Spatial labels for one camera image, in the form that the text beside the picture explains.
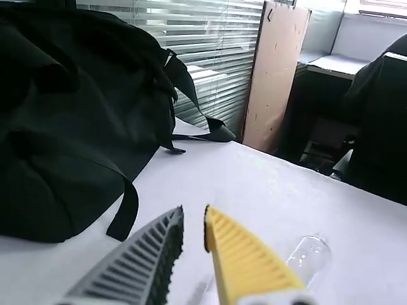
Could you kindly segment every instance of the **window blinds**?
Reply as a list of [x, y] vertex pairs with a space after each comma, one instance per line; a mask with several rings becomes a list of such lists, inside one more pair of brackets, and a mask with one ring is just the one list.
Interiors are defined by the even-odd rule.
[[[241, 132], [263, 0], [77, 0], [152, 34], [187, 65], [202, 111]], [[184, 95], [179, 118], [205, 126]]]

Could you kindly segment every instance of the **black chair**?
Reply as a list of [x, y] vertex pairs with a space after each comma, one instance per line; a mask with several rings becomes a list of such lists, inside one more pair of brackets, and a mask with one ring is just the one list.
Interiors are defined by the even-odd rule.
[[348, 184], [407, 205], [407, 57], [383, 57], [352, 155], [334, 172]]

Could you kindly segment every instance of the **wooden board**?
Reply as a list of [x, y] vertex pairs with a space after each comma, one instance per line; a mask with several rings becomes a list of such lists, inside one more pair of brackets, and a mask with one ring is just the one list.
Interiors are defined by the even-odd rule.
[[284, 118], [310, 11], [266, 2], [262, 18], [243, 144], [267, 151]]

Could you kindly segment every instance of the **white desk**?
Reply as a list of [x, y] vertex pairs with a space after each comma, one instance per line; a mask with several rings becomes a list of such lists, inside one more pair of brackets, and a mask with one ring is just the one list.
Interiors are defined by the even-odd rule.
[[338, 78], [354, 79], [355, 74], [368, 62], [341, 55], [327, 55], [307, 64], [307, 70], [336, 76]]
[[[178, 132], [198, 130], [177, 124]], [[333, 261], [315, 291], [321, 305], [405, 303], [407, 207], [237, 143], [177, 146], [187, 153], [159, 150], [135, 181], [140, 210], [134, 229], [177, 205], [184, 207], [184, 252], [174, 266], [169, 304], [185, 305], [212, 274], [211, 256], [203, 247], [208, 203], [271, 246], [309, 233], [326, 236]], [[0, 304], [47, 304], [69, 290], [117, 246], [104, 236], [115, 208], [59, 245], [2, 237]]]

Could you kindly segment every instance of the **backpack strap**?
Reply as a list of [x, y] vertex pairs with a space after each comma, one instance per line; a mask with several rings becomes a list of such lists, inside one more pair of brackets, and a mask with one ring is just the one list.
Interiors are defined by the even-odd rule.
[[47, 133], [22, 130], [11, 133], [11, 136], [14, 145], [27, 157], [48, 155], [79, 158], [120, 175], [123, 178], [124, 195], [106, 234], [119, 241], [128, 237], [139, 210], [139, 196], [133, 183], [112, 161], [78, 142], [63, 140]]
[[202, 113], [191, 74], [188, 72], [185, 64], [177, 58], [176, 54], [171, 50], [168, 51], [172, 56], [167, 62], [167, 65], [165, 65], [164, 72], [171, 80], [174, 87], [178, 88], [183, 94], [185, 94], [193, 102], [199, 113], [205, 116], [210, 131], [204, 135], [172, 135], [172, 140], [200, 139], [214, 142], [229, 142], [235, 140], [236, 136], [226, 127], [223, 121], [206, 116]]

